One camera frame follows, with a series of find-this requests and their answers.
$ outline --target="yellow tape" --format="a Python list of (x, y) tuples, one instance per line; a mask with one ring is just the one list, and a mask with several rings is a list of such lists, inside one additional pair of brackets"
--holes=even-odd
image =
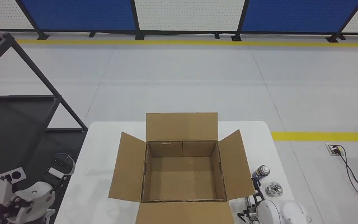
[(271, 132), (274, 141), (358, 142), (356, 132)]
[(358, 43), (274, 42), (274, 41), (205, 41), (205, 40), (17, 40), (21, 44), (65, 45), (243, 45), (243, 46), (306, 46), (358, 47)]

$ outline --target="box flap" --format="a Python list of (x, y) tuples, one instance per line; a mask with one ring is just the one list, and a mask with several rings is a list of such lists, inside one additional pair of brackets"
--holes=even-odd
[(147, 141), (218, 140), (218, 113), (147, 114)]
[(122, 132), (110, 198), (140, 202), (145, 148), (145, 142)]
[(228, 202), (141, 203), (136, 224), (233, 224)]
[(219, 151), (228, 200), (254, 195), (255, 189), (240, 130), (221, 140)]

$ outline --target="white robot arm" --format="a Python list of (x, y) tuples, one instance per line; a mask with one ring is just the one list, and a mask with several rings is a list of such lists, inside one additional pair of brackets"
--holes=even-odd
[(246, 216), (250, 224), (312, 224), (313, 221), (307, 215), (306, 210), (294, 200), (265, 200), (260, 191), (260, 182), (253, 179), (256, 194), (253, 195), (255, 204), (251, 204), (250, 197), (245, 197), (247, 209), (238, 213), (238, 217), (244, 221)]
[(294, 200), (263, 200), (256, 208), (261, 224), (309, 224), (313, 223), (305, 209)]
[(55, 192), (74, 173), (75, 166), (67, 154), (56, 154), (42, 180), (25, 190), (16, 190), (10, 176), (1, 176), (0, 224), (23, 224), (39, 219), (49, 222), (55, 213), (49, 209), (55, 201)]

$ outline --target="cardboard box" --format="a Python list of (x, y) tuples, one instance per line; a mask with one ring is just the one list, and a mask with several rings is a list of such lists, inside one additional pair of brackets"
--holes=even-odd
[(136, 224), (234, 223), (228, 200), (255, 194), (240, 131), (217, 113), (147, 114), (147, 141), (122, 132), (110, 198), (140, 202)]

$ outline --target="electrical cable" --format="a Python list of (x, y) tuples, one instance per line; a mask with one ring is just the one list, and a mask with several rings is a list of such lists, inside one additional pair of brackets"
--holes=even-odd
[(335, 153), (337, 153), (337, 154), (342, 158), (343, 162), (346, 164), (346, 170), (347, 170), (347, 175), (348, 175), (349, 181), (351, 182), (351, 184), (352, 184), (353, 188), (355, 189), (355, 191), (358, 193), (358, 190), (357, 190), (356, 187), (354, 186), (354, 184), (353, 184), (353, 182), (352, 182), (352, 180), (351, 180), (351, 176), (349, 175), (348, 169), (351, 171), (354, 180), (358, 183), (358, 180), (356, 179), (356, 176), (354, 175), (352, 169), (351, 169), (351, 168), (349, 167), (349, 165), (348, 165), (347, 152), (346, 152), (345, 148), (344, 148), (342, 145), (340, 145), (340, 144), (336, 144), (336, 145), (334, 145), (334, 146), (336, 146), (337, 148), (338, 148), (338, 146), (340, 146), (341, 148), (343, 148), (343, 150), (344, 150), (344, 152), (345, 152), (345, 158), (346, 158), (346, 159), (343, 158), (342, 153), (341, 153), (341, 151), (340, 151), (339, 149), (333, 150), (333, 151), (334, 151)]

